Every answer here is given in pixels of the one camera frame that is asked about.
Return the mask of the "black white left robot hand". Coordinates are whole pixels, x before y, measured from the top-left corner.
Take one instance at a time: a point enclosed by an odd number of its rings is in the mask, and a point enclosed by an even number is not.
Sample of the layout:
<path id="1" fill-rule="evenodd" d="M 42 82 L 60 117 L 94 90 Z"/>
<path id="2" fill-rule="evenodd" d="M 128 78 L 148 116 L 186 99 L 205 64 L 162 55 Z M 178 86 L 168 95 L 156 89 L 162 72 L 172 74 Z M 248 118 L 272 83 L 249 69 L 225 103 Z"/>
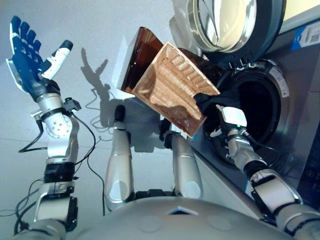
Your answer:
<path id="1" fill-rule="evenodd" d="M 9 42 L 12 57 L 5 61 L 17 87 L 35 102 L 45 94 L 60 95 L 60 88 L 53 77 L 71 52 L 73 43 L 64 40 L 51 56 L 43 60 L 36 32 L 16 15 L 9 24 Z"/>

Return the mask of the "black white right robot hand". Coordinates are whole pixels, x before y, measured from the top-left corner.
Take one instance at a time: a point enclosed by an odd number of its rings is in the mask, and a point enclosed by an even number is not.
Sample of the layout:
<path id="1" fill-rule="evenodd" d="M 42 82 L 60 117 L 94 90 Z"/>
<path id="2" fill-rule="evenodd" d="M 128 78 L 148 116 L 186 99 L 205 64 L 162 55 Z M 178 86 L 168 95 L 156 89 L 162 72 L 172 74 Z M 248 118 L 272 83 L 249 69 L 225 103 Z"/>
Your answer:
<path id="1" fill-rule="evenodd" d="M 217 119 L 219 121 L 218 129 L 213 130 L 209 136 L 215 138 L 219 135 L 227 135 L 233 129 L 241 129 L 247 127 L 247 119 L 245 113 L 236 107 L 222 106 L 216 104 Z"/>

